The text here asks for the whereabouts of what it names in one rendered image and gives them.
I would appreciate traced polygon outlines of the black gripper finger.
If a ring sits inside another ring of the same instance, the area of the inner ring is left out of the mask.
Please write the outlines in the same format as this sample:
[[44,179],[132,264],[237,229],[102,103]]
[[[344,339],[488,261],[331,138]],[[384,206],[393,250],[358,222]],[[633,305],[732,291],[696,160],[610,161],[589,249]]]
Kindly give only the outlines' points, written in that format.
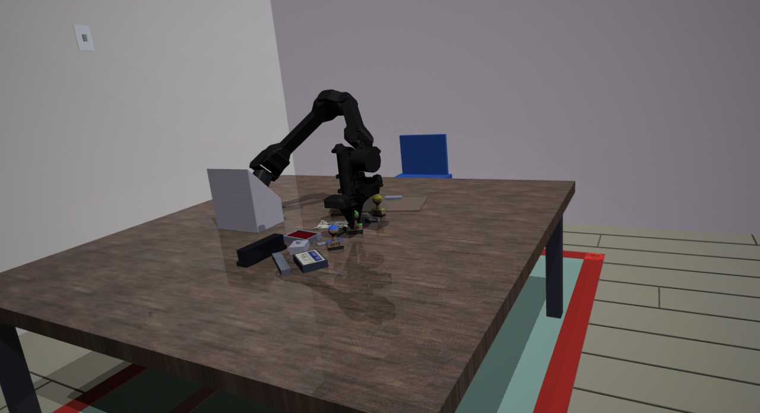
[[347,208],[339,208],[340,212],[345,216],[345,219],[347,222],[349,222],[351,227],[354,227],[354,208],[356,205],[358,205],[358,203],[353,203]]
[[364,203],[365,203],[365,202],[366,202],[368,199],[369,199],[369,197],[368,197],[368,196],[365,196],[364,198],[361,198],[361,199],[358,199],[358,198],[354,198],[354,203],[358,203],[358,205],[356,205],[356,207],[354,208],[354,210],[358,211],[358,213],[359,213],[358,219],[356,219],[356,220],[357,220],[357,223],[359,223],[359,220],[360,220],[361,214],[362,214],[362,212],[363,212],[363,204],[364,204]]

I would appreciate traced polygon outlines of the tan clipboard with grey clip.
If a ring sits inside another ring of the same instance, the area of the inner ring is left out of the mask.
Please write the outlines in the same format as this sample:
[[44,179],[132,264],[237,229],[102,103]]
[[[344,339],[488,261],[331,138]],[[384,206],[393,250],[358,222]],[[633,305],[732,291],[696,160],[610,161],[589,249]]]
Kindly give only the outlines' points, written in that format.
[[[363,212],[372,212],[376,208],[373,198],[369,198],[363,204]],[[382,198],[380,208],[385,208],[385,212],[420,212],[421,207],[428,199],[426,197],[403,197],[403,196],[386,196]]]

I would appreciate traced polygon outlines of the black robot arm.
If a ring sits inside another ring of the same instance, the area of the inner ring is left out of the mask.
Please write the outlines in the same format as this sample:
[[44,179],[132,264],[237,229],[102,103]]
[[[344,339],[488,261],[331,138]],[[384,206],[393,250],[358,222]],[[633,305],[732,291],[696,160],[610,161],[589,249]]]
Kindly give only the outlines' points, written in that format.
[[249,167],[255,170],[255,177],[269,187],[271,181],[275,182],[284,168],[289,166],[293,151],[320,124],[337,116],[344,116],[344,139],[353,147],[336,144],[332,149],[332,153],[337,153],[338,171],[364,171],[361,177],[352,179],[352,194],[361,192],[368,197],[379,194],[383,186],[382,175],[365,177],[365,172],[378,171],[381,166],[381,150],[372,145],[373,136],[363,124],[357,100],[350,93],[335,90],[322,91],[314,100],[312,111],[280,143],[270,145],[251,161]]

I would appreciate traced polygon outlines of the yellow-handled rubber stamp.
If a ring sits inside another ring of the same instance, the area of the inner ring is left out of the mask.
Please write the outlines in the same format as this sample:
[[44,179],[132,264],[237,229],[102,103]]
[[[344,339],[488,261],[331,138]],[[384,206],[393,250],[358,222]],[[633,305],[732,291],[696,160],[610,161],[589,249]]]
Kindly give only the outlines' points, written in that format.
[[372,208],[372,216],[375,217],[384,217],[385,214],[385,208],[380,208],[380,204],[382,202],[382,197],[380,195],[373,196],[373,203],[376,204],[376,208]]

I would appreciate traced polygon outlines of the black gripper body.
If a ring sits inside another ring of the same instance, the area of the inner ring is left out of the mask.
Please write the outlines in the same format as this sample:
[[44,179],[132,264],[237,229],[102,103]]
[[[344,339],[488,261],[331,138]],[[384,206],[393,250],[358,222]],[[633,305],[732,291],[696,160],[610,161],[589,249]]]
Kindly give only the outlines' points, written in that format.
[[364,198],[365,195],[361,192],[352,194],[351,183],[352,179],[361,177],[362,171],[339,171],[336,179],[340,179],[340,189],[338,193],[342,195],[332,195],[325,198],[325,208],[347,208],[354,203],[354,198]]

